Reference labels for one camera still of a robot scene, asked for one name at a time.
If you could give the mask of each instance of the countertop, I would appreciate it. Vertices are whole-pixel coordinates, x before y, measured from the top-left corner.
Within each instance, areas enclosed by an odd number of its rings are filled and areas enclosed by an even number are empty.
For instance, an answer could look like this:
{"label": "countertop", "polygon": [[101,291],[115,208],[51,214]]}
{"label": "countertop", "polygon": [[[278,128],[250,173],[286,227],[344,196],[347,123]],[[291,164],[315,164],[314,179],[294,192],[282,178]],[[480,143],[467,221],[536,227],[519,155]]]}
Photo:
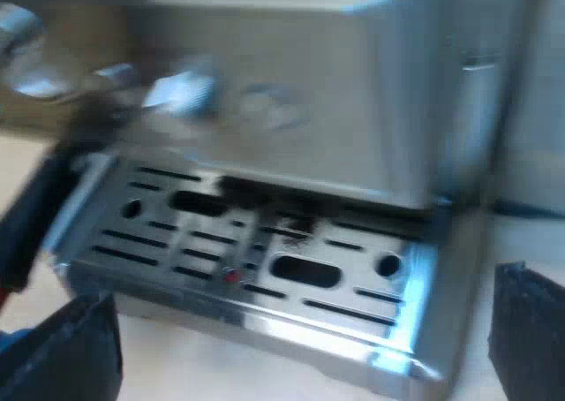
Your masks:
{"label": "countertop", "polygon": [[[26,182],[45,140],[0,135],[0,214]],[[494,216],[490,246],[483,261],[456,401],[506,400],[490,363],[487,338],[496,263],[526,261],[534,269],[565,283],[560,254],[565,252],[565,223]],[[68,295],[45,261],[39,259],[29,288],[11,296],[0,315],[0,329],[33,327],[55,312]],[[120,315],[124,382],[119,399],[127,400],[366,400],[389,398],[326,377],[306,364],[235,344],[166,322]]]}

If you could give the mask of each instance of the espresso machine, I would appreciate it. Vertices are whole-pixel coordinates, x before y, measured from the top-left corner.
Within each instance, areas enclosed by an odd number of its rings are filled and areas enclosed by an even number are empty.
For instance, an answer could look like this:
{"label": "espresso machine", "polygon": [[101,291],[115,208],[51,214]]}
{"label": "espresso machine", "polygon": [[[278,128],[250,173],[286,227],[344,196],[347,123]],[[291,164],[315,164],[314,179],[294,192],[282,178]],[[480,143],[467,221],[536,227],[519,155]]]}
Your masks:
{"label": "espresso machine", "polygon": [[80,147],[49,263],[124,314],[445,398],[535,8],[0,0],[0,126]]}

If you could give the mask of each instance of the drip tray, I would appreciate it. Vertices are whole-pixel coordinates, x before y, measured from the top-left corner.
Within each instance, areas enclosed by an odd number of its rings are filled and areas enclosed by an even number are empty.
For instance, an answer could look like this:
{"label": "drip tray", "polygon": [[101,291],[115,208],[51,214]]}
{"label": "drip tray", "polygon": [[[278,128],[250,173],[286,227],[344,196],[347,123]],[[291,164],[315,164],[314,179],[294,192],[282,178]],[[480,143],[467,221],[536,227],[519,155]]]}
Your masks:
{"label": "drip tray", "polygon": [[122,158],[64,235],[56,269],[77,292],[188,313],[190,326],[199,317],[404,397],[437,261],[428,228],[426,215]]}

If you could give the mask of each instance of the oval hole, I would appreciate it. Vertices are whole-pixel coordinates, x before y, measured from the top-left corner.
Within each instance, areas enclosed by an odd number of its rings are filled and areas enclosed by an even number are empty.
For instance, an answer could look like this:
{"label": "oval hole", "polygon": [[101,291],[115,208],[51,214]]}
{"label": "oval hole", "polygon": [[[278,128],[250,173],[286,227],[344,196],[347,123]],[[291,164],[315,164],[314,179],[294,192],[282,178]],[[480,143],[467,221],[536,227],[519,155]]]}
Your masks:
{"label": "oval hole", "polygon": [[281,279],[311,284],[319,288],[336,286],[342,278],[342,271],[338,267],[291,255],[283,255],[277,258],[271,266],[271,273]]}
{"label": "oval hole", "polygon": [[228,210],[228,206],[217,196],[189,191],[173,193],[169,199],[169,206],[180,211],[210,217],[221,216]]}
{"label": "oval hole", "polygon": [[141,201],[130,200],[122,207],[122,216],[125,218],[134,218],[141,214]]}

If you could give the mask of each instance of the black handle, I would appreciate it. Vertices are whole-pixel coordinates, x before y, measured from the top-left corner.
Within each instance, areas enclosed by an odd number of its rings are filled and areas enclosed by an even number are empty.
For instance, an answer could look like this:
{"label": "black handle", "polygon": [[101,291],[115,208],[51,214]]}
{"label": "black handle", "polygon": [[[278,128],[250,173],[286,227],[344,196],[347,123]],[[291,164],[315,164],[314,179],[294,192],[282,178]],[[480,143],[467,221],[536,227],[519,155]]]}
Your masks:
{"label": "black handle", "polygon": [[73,160],[85,149],[55,146],[0,222],[0,289],[21,291],[45,233],[79,182]]}

